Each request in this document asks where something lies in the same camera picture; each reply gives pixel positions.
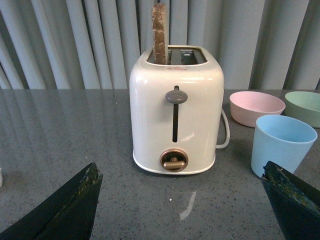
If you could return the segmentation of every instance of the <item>cup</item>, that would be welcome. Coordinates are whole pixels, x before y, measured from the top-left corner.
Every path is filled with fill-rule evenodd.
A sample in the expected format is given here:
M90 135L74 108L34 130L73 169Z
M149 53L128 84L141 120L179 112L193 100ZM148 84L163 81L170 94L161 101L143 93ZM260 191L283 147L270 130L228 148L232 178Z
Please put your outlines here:
M294 173L311 146L317 132L303 121L283 115L265 115L256 120L251 168L262 177L268 161Z

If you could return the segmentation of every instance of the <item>white toaster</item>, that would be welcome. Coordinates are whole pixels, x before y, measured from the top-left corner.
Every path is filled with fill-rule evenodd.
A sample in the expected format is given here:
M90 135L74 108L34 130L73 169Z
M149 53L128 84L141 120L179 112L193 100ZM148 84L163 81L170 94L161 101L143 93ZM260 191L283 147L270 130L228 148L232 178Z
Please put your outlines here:
M131 71L133 159L153 173L197 174L215 162L224 75L202 47L168 49L168 65L151 49Z

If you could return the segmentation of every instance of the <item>toaster slot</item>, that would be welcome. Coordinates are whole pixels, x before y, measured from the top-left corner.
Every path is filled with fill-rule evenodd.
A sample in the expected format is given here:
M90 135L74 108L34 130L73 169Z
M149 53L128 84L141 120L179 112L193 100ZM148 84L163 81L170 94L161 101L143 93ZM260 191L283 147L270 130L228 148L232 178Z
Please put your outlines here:
M155 57L153 51L147 59L147 62L154 64ZM169 47L168 65L198 65L207 62L204 54L198 48L194 47Z

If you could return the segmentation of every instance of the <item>browning control dial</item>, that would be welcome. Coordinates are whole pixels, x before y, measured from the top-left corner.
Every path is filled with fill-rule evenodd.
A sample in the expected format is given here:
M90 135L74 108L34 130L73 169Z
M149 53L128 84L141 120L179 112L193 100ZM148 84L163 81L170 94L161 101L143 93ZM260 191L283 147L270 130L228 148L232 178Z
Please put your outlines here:
M188 155L180 149L169 149L160 157L161 166L169 172L179 172L188 165Z

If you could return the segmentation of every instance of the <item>white power cord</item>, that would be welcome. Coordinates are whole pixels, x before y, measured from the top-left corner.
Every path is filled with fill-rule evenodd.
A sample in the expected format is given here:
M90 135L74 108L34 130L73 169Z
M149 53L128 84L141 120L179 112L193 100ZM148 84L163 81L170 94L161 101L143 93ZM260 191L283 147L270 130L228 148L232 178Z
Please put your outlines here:
M230 127L229 127L229 122L227 119L227 116L225 114L225 111L223 109L221 109L221 115L224 121L224 126L225 126L225 141L223 144L220 145L216 145L215 148L216 149L224 149L226 146L228 146L229 142L230 142Z

